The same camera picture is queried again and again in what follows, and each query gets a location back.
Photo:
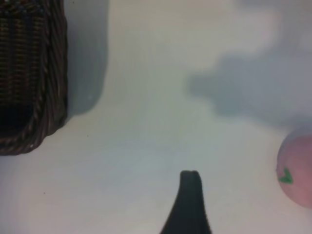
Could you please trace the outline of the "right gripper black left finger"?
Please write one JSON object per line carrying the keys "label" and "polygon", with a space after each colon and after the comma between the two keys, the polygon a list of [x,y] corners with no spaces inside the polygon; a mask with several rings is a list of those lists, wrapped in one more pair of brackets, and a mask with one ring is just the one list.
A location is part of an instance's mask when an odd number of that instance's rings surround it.
{"label": "right gripper black left finger", "polygon": [[191,234],[195,198],[192,171],[180,173],[179,189],[161,234]]}

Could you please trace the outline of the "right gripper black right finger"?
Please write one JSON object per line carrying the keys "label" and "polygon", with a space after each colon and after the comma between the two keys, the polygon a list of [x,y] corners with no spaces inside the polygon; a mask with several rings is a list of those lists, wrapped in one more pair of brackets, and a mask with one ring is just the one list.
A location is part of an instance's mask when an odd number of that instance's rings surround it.
{"label": "right gripper black right finger", "polygon": [[197,233],[211,234],[212,231],[205,210],[202,181],[198,171],[192,171],[192,173],[194,175],[194,187],[195,187],[194,216],[196,221]]}

